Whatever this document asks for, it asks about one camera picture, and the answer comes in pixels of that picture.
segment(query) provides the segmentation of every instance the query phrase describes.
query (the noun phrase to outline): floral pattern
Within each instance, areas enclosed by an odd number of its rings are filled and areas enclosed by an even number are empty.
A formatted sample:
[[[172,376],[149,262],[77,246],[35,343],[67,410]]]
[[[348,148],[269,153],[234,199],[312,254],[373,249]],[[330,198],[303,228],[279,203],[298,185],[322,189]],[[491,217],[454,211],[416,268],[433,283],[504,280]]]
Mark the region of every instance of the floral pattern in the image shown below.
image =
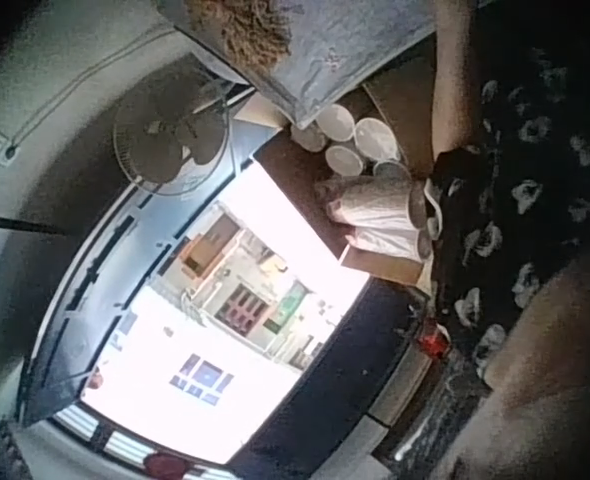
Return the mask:
[[[585,76],[541,48],[528,57],[519,83],[483,84],[482,144],[440,155],[428,182],[433,313],[478,371],[590,241],[590,95],[574,90]]]

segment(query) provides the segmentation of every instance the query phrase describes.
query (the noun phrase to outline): electric fan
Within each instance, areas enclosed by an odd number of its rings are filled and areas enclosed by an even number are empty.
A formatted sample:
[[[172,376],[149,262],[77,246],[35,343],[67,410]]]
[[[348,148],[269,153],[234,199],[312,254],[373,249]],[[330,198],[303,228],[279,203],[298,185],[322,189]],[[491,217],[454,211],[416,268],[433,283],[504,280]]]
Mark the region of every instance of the electric fan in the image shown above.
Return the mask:
[[[122,98],[113,144],[131,182],[158,195],[183,195],[213,173],[229,138],[225,83],[181,62]]]

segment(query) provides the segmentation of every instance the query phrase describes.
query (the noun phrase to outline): paper cup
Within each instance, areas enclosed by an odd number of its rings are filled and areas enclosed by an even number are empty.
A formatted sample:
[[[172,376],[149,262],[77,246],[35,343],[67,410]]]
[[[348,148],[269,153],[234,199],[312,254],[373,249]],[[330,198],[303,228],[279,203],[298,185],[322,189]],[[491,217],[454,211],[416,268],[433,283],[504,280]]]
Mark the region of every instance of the paper cup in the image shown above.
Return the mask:
[[[311,123],[303,130],[291,125],[291,139],[304,150],[313,153],[321,152],[328,143],[328,137],[316,123]]]
[[[420,182],[374,178],[348,187],[328,205],[336,222],[384,230],[419,230],[426,227],[426,205]]]
[[[361,250],[391,257],[425,262],[432,253],[431,239],[425,230],[385,230],[357,227],[349,243]]]
[[[325,156],[331,170],[342,177],[356,177],[364,171],[364,160],[351,142],[331,145]]]
[[[384,160],[377,162],[373,166],[373,176],[383,178],[402,178],[411,180],[411,174],[408,169],[397,160]]]
[[[341,105],[326,107],[315,119],[315,123],[328,138],[335,142],[348,142],[355,133],[355,119],[351,112]]]
[[[355,145],[362,155],[383,162],[400,159],[395,134],[381,120],[363,118],[355,125]]]

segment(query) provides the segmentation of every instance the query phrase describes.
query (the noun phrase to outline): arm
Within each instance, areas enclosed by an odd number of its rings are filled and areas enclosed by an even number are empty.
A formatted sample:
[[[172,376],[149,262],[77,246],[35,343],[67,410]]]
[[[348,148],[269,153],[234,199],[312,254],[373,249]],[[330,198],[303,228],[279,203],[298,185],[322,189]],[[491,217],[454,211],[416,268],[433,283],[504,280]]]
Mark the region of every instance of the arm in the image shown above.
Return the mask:
[[[437,72],[433,93],[433,156],[475,142],[481,92],[472,33],[477,0],[434,0]]]

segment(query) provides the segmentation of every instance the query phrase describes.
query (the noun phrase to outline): building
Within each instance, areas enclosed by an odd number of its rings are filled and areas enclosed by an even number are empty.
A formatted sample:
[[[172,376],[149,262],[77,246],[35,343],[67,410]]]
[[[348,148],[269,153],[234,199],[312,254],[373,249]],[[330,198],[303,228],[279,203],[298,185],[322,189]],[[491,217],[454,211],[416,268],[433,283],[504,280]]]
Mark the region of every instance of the building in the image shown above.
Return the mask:
[[[209,207],[154,282],[168,300],[190,301],[266,356],[303,370],[339,318],[222,203]]]

